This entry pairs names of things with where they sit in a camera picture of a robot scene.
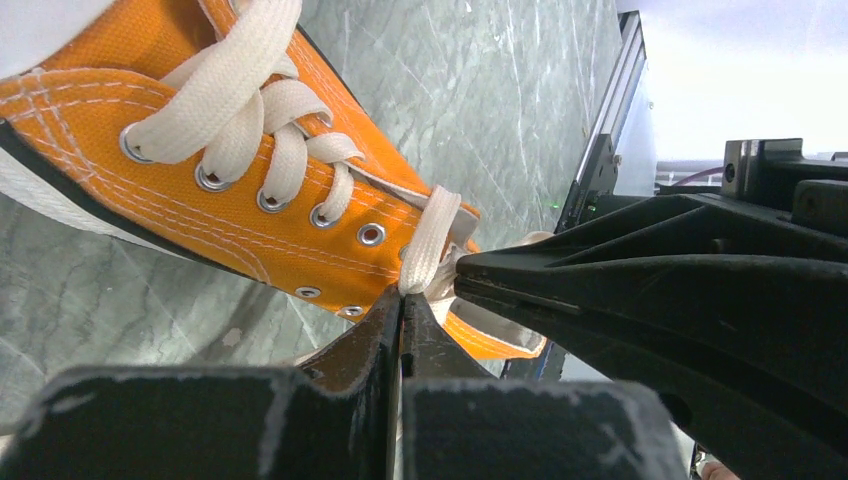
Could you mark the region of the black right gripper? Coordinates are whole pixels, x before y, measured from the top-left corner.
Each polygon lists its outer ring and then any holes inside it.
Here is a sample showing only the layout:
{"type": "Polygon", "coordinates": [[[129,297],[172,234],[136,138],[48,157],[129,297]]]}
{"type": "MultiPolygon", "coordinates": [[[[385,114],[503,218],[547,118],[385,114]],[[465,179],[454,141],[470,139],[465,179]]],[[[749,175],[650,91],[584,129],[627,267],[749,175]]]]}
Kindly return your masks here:
{"type": "Polygon", "coordinates": [[[843,479],[847,154],[802,146],[729,140],[721,195],[750,204],[643,200],[468,256],[457,292],[654,390],[742,478],[843,479]]]}

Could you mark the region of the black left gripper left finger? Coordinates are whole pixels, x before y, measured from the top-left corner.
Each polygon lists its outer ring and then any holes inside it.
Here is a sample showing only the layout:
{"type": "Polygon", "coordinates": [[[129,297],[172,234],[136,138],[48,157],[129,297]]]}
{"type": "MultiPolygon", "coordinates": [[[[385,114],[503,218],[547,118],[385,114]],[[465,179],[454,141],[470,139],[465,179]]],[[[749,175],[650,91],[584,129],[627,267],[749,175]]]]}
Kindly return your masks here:
{"type": "Polygon", "coordinates": [[[298,366],[85,366],[33,399],[5,479],[387,479],[403,300],[298,366]]]}

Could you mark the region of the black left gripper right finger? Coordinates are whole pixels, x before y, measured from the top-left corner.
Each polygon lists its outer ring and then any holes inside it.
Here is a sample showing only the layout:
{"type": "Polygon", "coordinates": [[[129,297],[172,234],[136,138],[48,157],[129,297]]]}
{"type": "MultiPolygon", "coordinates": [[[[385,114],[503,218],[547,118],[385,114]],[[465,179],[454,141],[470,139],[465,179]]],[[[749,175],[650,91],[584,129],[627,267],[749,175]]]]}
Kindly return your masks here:
{"type": "Polygon", "coordinates": [[[425,370],[455,342],[420,295],[404,301],[412,376],[403,382],[406,479],[685,479],[659,396],[634,382],[502,380],[425,370]]]}

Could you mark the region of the orange canvas sneaker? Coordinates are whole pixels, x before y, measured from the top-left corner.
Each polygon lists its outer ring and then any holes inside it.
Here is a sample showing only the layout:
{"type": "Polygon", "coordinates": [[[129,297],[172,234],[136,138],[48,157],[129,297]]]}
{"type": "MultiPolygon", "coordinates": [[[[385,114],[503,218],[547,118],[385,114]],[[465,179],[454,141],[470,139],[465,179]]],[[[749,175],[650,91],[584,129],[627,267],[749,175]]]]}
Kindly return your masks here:
{"type": "Polygon", "coordinates": [[[302,30],[298,1],[5,1],[1,191],[351,321],[420,293],[478,360],[544,336],[465,306],[478,212],[424,183],[302,30]]]}

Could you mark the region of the white shoelace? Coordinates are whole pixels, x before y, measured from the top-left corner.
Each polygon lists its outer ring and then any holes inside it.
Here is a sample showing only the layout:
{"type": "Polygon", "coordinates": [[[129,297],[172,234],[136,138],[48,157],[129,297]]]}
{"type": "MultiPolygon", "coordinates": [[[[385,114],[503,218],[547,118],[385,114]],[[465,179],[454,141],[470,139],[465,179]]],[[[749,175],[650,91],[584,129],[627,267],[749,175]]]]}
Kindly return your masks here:
{"type": "Polygon", "coordinates": [[[233,2],[217,40],[163,79],[174,94],[128,125],[141,164],[195,164],[196,186],[254,206],[235,232],[278,253],[260,277],[349,318],[379,291],[425,297],[439,321],[478,215],[426,186],[306,42],[298,1],[233,2]]]}

